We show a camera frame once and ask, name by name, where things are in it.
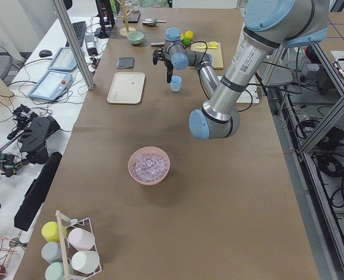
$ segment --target power adapter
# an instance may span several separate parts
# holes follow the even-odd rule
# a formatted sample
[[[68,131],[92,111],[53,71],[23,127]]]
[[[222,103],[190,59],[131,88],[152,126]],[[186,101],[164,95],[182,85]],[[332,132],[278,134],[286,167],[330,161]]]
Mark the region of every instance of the power adapter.
[[[86,43],[86,49],[90,56],[98,54],[98,51],[96,49],[96,44],[95,44],[95,38],[93,34],[85,35],[85,43]]]

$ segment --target label sticker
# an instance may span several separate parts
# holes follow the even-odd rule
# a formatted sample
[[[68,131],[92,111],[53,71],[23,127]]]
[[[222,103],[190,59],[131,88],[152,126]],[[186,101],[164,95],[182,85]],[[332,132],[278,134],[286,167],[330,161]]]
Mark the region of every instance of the label sticker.
[[[239,49],[237,50],[237,53],[235,54],[235,56],[233,57],[232,61],[233,63],[237,63],[237,61],[240,59],[240,57],[242,56],[242,53],[244,51],[244,43],[242,42]]]
[[[241,61],[239,62],[240,68],[239,71],[242,73],[249,75],[251,70],[254,68],[255,64],[261,57],[261,53],[249,51],[247,55],[243,55]]]

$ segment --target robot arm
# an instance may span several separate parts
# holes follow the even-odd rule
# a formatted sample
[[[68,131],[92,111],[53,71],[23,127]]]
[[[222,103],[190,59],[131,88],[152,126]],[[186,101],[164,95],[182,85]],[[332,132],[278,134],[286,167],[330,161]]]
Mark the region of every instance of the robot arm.
[[[168,29],[165,51],[159,54],[172,75],[173,67],[196,67],[210,100],[194,110],[189,127],[197,139],[226,138],[239,128],[235,103],[269,51],[301,47],[322,41],[327,33],[328,0],[249,0],[245,10],[244,39],[219,81],[209,57],[186,50],[178,29]]]

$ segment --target computer mouse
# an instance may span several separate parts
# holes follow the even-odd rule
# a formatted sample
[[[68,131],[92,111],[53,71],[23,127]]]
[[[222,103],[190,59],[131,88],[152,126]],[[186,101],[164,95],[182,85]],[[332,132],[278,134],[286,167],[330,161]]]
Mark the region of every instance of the computer mouse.
[[[52,51],[49,51],[49,50],[41,50],[39,52],[39,57],[49,57],[53,54]]]

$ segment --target keyboard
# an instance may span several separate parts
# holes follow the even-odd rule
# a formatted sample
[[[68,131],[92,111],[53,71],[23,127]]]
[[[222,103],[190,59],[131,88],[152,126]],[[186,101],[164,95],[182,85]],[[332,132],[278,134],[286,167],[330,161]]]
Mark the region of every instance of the keyboard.
[[[86,22],[75,22],[72,23],[74,32],[76,33],[78,44],[82,46],[84,43],[85,32],[86,32]]]

